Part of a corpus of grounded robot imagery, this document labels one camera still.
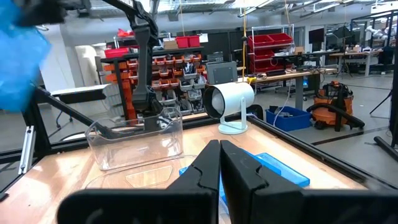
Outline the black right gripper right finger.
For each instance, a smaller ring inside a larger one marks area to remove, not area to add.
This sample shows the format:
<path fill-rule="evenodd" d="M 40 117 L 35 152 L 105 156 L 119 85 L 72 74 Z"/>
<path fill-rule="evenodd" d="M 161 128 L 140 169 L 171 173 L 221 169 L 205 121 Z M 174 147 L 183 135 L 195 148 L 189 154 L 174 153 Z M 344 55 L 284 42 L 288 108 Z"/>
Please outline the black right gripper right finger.
<path fill-rule="evenodd" d="M 306 190 L 226 140 L 220 162 L 232 223 L 397 223 L 395 190 Z"/>

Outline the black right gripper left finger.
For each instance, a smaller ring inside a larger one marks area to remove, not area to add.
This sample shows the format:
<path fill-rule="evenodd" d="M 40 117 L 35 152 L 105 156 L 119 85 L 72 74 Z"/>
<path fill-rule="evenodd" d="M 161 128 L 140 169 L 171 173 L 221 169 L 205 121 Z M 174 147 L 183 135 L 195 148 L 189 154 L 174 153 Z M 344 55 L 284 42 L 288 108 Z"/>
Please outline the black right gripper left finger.
<path fill-rule="evenodd" d="M 221 145 L 211 140 L 166 189 L 87 189 L 70 194 L 58 223 L 218 223 Z"/>

